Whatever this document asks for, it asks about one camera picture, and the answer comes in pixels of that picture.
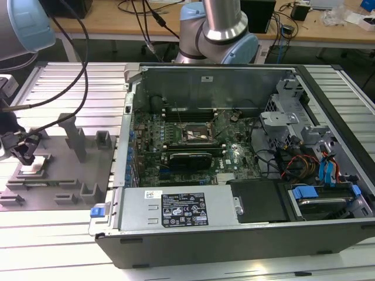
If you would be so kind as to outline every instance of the electronic component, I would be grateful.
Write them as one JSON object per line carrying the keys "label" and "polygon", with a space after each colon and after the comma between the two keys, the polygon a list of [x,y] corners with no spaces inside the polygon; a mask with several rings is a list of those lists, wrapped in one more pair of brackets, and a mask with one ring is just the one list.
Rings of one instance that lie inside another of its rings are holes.
{"label": "electronic component", "polygon": [[291,26],[291,25],[282,25],[281,26],[281,32],[284,34],[284,35],[292,35],[293,32],[294,32],[294,27]]}
{"label": "electronic component", "polygon": [[304,21],[310,9],[311,6],[309,4],[304,2],[296,2],[291,12],[291,18],[294,20]]}
{"label": "electronic component", "polygon": [[227,184],[230,180],[235,180],[236,175],[234,173],[217,173],[216,174],[216,181],[217,184],[222,186],[224,184]]}
{"label": "electronic component", "polygon": [[212,155],[209,153],[175,153],[169,156],[172,171],[207,170],[211,167]]}
{"label": "electronic component", "polygon": [[241,112],[241,111],[237,111],[237,112],[235,112],[235,113],[230,117],[230,121],[236,123],[236,122],[238,121],[238,119],[240,119],[241,115],[242,115],[242,112]]}
{"label": "electronic component", "polygon": [[206,124],[189,124],[183,130],[183,140],[191,142],[210,142],[213,140],[212,131]]}
{"label": "electronic component", "polygon": [[289,195],[296,200],[298,211],[309,221],[334,218],[361,196],[358,186],[348,182],[334,186],[296,185],[291,192]]}

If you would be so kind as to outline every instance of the wooden table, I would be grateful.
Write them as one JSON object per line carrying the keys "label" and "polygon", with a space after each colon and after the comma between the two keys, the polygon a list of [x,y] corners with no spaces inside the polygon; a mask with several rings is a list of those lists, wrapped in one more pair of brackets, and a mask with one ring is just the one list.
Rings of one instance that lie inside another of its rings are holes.
{"label": "wooden table", "polygon": [[[359,10],[362,0],[346,0],[348,9],[355,12]],[[275,10],[290,0],[277,0]],[[106,40],[143,40],[135,15],[130,15],[117,9],[118,0],[94,0],[91,11],[83,20],[91,39]],[[162,4],[151,4],[153,8],[160,7]],[[136,3],[138,12],[142,10],[140,3]],[[164,9],[163,14],[168,27],[179,33],[179,14],[182,5],[174,5]],[[290,15],[291,9],[284,10],[284,13]],[[366,32],[362,28],[347,23],[345,26],[324,26],[321,21],[321,11],[311,11],[304,22],[298,22],[299,32],[291,42],[291,46],[304,47],[335,47],[345,49],[375,49],[375,33]],[[84,35],[78,22],[74,19],[58,19],[64,29],[73,39],[83,39]],[[286,17],[281,16],[283,24],[294,25]],[[57,31],[57,37],[63,41],[65,51],[69,61],[77,61],[73,48],[63,37],[54,24],[53,28]],[[166,29],[161,28],[153,19],[148,17],[149,34],[152,41],[177,41]],[[277,34],[277,28],[274,20],[271,21],[270,28],[266,34],[257,34],[260,41],[260,48],[255,58],[255,63],[264,63],[268,49],[273,44]]]}

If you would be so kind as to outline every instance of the metal slotted surface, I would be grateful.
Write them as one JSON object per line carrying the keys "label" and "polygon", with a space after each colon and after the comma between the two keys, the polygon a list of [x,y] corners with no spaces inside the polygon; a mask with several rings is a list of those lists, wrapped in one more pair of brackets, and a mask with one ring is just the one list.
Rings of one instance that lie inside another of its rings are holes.
{"label": "metal slotted surface", "polygon": [[[109,131],[114,136],[120,134],[126,94],[125,65],[125,63],[88,64],[88,96],[76,119],[76,126],[83,128],[85,135],[95,135],[98,130]],[[48,63],[44,67],[36,67],[12,105],[34,104],[58,94],[73,81],[81,68],[82,65],[79,63]],[[16,112],[18,122],[26,130],[53,122],[61,113],[71,113],[76,110],[81,103],[83,92],[84,78],[82,77],[58,100],[42,107]],[[66,135],[63,128],[57,125],[48,128],[47,133],[51,136]],[[111,170],[114,170],[115,163],[113,161]],[[0,192],[5,190],[6,182],[13,175],[17,165],[17,160],[13,158],[0,162]],[[113,176],[110,177],[108,186],[111,187],[112,184]]]}
{"label": "metal slotted surface", "polygon": [[[125,64],[89,64],[91,71],[109,71],[122,73]],[[31,95],[48,94],[40,91],[47,87],[45,78],[40,73],[54,71],[54,75],[66,78],[63,73],[79,70],[79,64],[49,64],[45,69],[33,71],[31,78],[25,83],[24,95],[18,95],[20,102]],[[50,79],[60,80],[56,76]],[[116,92],[121,90],[116,84],[91,85],[92,92]],[[83,87],[76,87],[77,93],[82,93]],[[71,100],[65,95],[62,100]],[[83,108],[79,117],[112,118],[121,114],[123,108],[96,107]],[[57,118],[59,112],[66,108],[41,108],[18,112],[18,117],[26,118]],[[114,125],[108,128],[116,130]],[[86,134],[94,134],[94,127],[84,125]],[[0,187],[4,186],[6,177],[11,175],[17,165],[16,160],[6,159],[0,163]],[[113,192],[107,192],[109,201]],[[198,280],[321,280],[321,281],[350,281],[373,280],[375,276],[375,239],[367,239],[339,254],[298,256],[291,258],[263,259],[254,261],[208,263],[202,265],[170,266],[145,269],[117,269],[108,256],[88,235],[89,210],[79,211],[31,211],[31,212],[2,212],[0,213],[0,280],[105,280],[118,279],[124,281],[198,281]],[[311,273],[312,276],[296,277],[295,272]]]}
{"label": "metal slotted surface", "polygon": [[[331,66],[306,66],[329,101],[340,113],[371,158],[375,160],[375,108],[365,93],[344,73]],[[316,106],[310,106],[321,125],[326,125]]]}

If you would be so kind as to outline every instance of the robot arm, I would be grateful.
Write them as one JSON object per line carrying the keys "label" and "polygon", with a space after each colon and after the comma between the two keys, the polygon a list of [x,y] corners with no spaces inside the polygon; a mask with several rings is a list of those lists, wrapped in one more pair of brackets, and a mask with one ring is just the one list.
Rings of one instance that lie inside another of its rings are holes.
{"label": "robot arm", "polygon": [[203,0],[186,4],[180,16],[177,63],[249,63],[258,39],[249,33],[240,0]]}
{"label": "robot arm", "polygon": [[[26,53],[36,53],[54,45],[56,38],[50,21],[39,0],[0,0],[0,61]],[[17,89],[10,75],[0,76],[0,108]],[[0,160],[11,155],[24,165],[34,161],[34,151],[40,135],[23,139],[25,129],[17,123],[13,112],[0,112]]]}

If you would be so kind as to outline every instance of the motherboard chip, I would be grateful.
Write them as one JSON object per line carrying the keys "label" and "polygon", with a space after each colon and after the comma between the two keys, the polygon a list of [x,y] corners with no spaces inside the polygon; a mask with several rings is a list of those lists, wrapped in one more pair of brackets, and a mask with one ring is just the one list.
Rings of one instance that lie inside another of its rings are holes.
{"label": "motherboard chip", "polygon": [[209,142],[212,140],[211,129],[206,124],[186,125],[183,136],[187,142]]}

